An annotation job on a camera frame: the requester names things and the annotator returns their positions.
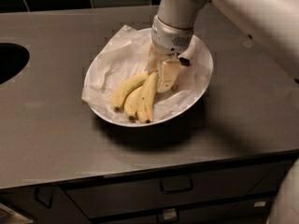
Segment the silver white gripper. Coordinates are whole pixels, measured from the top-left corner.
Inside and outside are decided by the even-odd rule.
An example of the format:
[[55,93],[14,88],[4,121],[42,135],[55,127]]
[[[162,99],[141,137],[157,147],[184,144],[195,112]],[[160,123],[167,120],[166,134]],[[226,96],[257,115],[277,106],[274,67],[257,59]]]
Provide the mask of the silver white gripper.
[[151,28],[151,42],[146,70],[149,73],[158,70],[157,92],[169,91],[174,85],[181,67],[179,58],[161,61],[164,55],[183,53],[190,45],[193,28],[175,28],[154,17]]

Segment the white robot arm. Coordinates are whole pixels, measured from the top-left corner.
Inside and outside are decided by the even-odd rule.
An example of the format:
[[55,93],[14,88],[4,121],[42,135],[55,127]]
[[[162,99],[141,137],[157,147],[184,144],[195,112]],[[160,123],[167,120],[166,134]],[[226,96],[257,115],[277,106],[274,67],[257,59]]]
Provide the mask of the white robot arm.
[[151,28],[147,69],[177,58],[191,43],[201,9],[213,4],[276,60],[294,83],[299,80],[299,0],[161,0]]

